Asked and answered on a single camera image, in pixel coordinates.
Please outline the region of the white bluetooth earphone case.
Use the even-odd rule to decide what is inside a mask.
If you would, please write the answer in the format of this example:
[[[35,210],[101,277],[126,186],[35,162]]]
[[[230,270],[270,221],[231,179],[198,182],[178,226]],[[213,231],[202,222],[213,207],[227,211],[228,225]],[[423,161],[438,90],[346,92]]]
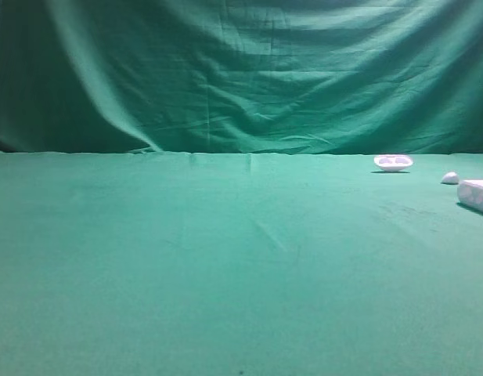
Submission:
[[[483,179],[465,179],[457,187],[459,202],[483,213]]]

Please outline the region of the small white earbud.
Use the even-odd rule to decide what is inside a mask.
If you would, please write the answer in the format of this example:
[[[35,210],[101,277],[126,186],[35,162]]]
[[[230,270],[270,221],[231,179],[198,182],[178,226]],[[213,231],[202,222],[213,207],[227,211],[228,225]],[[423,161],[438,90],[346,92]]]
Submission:
[[[444,174],[441,180],[441,184],[445,185],[457,185],[460,182],[460,178],[456,172],[448,172]]]

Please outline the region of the white open earphone tray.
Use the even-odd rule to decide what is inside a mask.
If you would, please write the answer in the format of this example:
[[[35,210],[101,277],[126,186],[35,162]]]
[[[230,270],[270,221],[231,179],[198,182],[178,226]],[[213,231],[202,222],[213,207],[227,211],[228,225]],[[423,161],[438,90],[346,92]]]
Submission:
[[[384,172],[400,172],[413,165],[413,159],[404,154],[381,154],[373,158],[374,164]]]

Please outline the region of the green backdrop curtain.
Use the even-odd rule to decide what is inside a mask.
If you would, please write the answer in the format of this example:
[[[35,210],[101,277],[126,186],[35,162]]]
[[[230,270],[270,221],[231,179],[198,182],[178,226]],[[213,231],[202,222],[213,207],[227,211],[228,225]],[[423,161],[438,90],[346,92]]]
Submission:
[[[483,153],[483,1],[0,1],[0,149]]]

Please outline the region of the green table cloth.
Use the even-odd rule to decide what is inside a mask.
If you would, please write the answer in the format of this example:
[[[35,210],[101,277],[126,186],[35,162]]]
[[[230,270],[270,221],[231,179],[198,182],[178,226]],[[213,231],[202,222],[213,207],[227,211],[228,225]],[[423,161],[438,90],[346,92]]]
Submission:
[[[483,154],[0,154],[0,375],[483,375]]]

